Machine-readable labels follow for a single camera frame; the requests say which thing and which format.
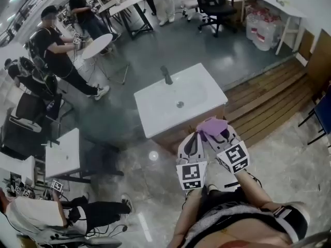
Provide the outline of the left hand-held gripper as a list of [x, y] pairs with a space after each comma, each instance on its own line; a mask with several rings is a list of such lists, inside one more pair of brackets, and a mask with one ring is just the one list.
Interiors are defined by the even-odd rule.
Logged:
[[189, 134], [179, 145], [176, 172], [184, 191], [204, 187], [207, 174], [207, 158], [199, 132]]

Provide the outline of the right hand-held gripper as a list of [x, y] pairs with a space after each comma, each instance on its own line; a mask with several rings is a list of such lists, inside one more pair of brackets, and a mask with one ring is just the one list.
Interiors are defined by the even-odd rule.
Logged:
[[[246, 169], [249, 166], [249, 153], [244, 141], [240, 141], [235, 129], [231, 125], [222, 131], [222, 135], [211, 136], [204, 134], [211, 148], [217, 153], [219, 163], [231, 174]], [[225, 150], [228, 144], [234, 144]]]

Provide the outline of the purple cloth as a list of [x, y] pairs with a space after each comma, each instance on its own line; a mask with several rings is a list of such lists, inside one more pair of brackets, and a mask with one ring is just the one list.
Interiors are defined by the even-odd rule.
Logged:
[[222, 131], [227, 129], [228, 122], [224, 119], [218, 119], [216, 117], [210, 117], [203, 122], [201, 122], [196, 127], [196, 131], [200, 134], [201, 140], [203, 142], [207, 141], [206, 135], [216, 137]]

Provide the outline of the person's left forearm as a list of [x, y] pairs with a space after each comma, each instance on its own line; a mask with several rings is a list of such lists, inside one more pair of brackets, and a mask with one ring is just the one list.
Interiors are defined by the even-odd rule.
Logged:
[[186, 202], [175, 226], [174, 239], [182, 239], [191, 226], [196, 222], [201, 198], [202, 188], [194, 189], [187, 195]]

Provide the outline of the person's right forearm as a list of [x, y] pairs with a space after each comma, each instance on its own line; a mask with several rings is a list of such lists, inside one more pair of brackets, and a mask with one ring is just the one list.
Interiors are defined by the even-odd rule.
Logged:
[[245, 170], [236, 173], [235, 177], [239, 182], [247, 200], [252, 205], [256, 206], [257, 208], [262, 208], [266, 204], [272, 202], [272, 199], [269, 197], [269, 195]]

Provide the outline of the wooden vanity cabinet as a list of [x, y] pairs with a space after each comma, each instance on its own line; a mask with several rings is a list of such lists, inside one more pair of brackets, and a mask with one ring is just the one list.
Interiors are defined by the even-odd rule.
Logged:
[[187, 120], [177, 126], [170, 128], [154, 137], [152, 140], [161, 146], [163, 149], [177, 155], [177, 149], [180, 143], [191, 133], [196, 131], [196, 127], [204, 120], [210, 117], [216, 117], [218, 119], [224, 119], [225, 105], [221, 105], [206, 113], [196, 116], [190, 120]]

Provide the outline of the white ceramic sink basin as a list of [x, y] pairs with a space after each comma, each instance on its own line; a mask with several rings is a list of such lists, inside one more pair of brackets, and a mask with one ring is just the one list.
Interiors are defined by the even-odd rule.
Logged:
[[[172, 75], [171, 79], [172, 85], [161, 80], [134, 93], [146, 138], [228, 102], [222, 89], [201, 63]], [[184, 103], [182, 108], [176, 106], [179, 101]]]

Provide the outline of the person's legs black trousers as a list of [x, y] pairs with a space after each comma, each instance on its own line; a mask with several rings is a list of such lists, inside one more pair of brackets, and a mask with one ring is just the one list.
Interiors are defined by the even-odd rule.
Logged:
[[241, 202], [249, 203], [241, 187], [238, 187], [233, 192], [223, 192], [219, 190], [210, 190], [208, 192], [207, 187], [204, 186], [202, 190], [202, 199], [201, 199], [199, 211], [202, 213], [206, 213], [211, 208], [217, 205], [221, 205], [233, 201], [239, 203]]

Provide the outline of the wooden slatted platform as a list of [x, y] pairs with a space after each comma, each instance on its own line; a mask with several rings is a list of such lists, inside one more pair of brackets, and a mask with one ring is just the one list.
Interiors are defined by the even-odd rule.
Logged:
[[302, 109], [313, 96], [305, 67], [295, 57], [225, 92], [225, 118], [251, 147]]

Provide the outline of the person's torso grey mesh top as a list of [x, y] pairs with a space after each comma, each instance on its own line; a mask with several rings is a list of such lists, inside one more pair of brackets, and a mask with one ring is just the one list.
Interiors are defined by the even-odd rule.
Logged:
[[193, 248], [205, 236], [245, 219], [258, 220], [276, 231], [285, 233], [292, 242], [305, 238], [310, 223], [309, 213], [299, 202], [270, 211], [258, 209], [244, 202], [231, 201], [206, 212], [188, 230], [178, 248]]

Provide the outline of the black faucet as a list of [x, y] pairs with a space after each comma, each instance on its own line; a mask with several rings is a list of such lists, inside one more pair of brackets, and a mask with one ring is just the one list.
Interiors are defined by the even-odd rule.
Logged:
[[161, 70], [162, 75], [164, 77], [165, 83], [167, 85], [172, 85], [173, 84], [173, 81], [171, 79], [171, 76], [169, 74], [169, 71], [168, 71], [167, 67], [166, 66], [161, 66], [160, 67], [160, 70]]

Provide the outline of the blue chair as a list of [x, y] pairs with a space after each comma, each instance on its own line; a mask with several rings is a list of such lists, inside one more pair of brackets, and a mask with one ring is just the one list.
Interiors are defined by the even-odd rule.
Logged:
[[298, 124], [298, 127], [302, 126], [313, 116], [317, 118], [321, 126], [321, 129], [319, 130], [320, 135], [309, 141], [307, 145], [311, 145], [319, 139], [331, 134], [331, 81], [329, 82], [325, 95], [309, 112], [308, 116]]

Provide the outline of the pack of water bottles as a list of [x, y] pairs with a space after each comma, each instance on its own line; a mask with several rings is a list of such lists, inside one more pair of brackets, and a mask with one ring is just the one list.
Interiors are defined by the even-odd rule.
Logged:
[[282, 33], [280, 16], [254, 5], [248, 5], [245, 9], [247, 38], [261, 51], [276, 47]]

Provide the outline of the grey office chair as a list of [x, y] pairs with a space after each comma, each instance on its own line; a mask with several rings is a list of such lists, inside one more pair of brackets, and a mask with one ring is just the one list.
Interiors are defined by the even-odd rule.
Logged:
[[118, 248], [121, 242], [111, 237], [86, 237], [75, 229], [47, 228], [34, 233], [23, 228], [16, 228], [23, 236], [32, 239], [39, 246], [59, 248]]

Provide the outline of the brown wooden wardrobe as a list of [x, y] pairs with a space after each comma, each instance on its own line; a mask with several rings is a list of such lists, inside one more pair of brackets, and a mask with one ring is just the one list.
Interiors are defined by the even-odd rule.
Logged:
[[314, 93], [325, 90], [331, 83], [331, 35], [321, 30], [316, 44], [315, 36], [305, 30], [296, 58], [305, 67]]

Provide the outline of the round white table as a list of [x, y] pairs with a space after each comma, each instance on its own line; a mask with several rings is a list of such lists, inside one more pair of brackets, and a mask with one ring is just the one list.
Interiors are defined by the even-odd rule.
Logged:
[[110, 50], [106, 55], [101, 56], [101, 51], [107, 48], [112, 42], [113, 36], [106, 34], [93, 40], [83, 51], [83, 60], [94, 61], [95, 65], [107, 80], [124, 85], [130, 64], [120, 53]]

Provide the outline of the white desk black legs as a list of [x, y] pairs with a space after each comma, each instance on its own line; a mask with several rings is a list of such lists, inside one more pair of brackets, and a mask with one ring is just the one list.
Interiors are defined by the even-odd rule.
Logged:
[[[130, 38], [133, 40], [135, 37], [143, 32], [152, 32], [154, 29], [150, 24], [149, 20], [145, 16], [145, 13], [139, 6], [140, 2], [144, 2], [145, 0], [125, 0], [124, 2], [116, 5], [115, 0], [111, 0], [108, 3], [102, 5], [98, 11], [101, 18], [107, 23], [111, 24], [109, 18], [107, 17], [107, 13], [110, 17], [113, 17], [117, 14], [120, 15], [122, 22], [124, 24], [125, 29], [127, 30]], [[138, 15], [140, 16], [141, 20], [143, 21], [143, 25], [138, 29], [131, 29], [128, 23], [128, 19], [125, 17], [125, 10], [129, 7], [133, 6]]]

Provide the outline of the black mesh office chair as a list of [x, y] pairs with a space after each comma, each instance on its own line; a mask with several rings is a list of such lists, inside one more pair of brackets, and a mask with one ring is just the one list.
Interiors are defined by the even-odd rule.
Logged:
[[41, 97], [24, 93], [18, 105], [7, 110], [0, 127], [0, 152], [18, 160], [30, 156], [44, 160], [45, 144], [53, 138], [51, 124], [59, 123], [59, 111], [64, 104], [62, 94], [46, 104]]

